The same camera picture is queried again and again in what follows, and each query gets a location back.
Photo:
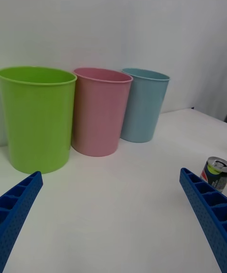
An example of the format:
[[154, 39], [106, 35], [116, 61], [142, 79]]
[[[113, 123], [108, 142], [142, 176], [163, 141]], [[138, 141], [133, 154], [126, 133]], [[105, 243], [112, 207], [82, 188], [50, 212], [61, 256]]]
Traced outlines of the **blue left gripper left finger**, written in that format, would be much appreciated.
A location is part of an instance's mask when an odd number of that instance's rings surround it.
[[0, 197], [0, 272], [42, 186], [41, 172], [36, 171]]

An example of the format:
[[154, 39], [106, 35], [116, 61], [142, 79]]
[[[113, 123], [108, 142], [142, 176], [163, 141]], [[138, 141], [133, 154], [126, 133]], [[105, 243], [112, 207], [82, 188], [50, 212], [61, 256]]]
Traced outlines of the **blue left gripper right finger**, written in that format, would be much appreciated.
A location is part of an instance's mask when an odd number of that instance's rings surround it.
[[221, 272], [227, 272], [227, 197], [186, 168], [179, 181]]

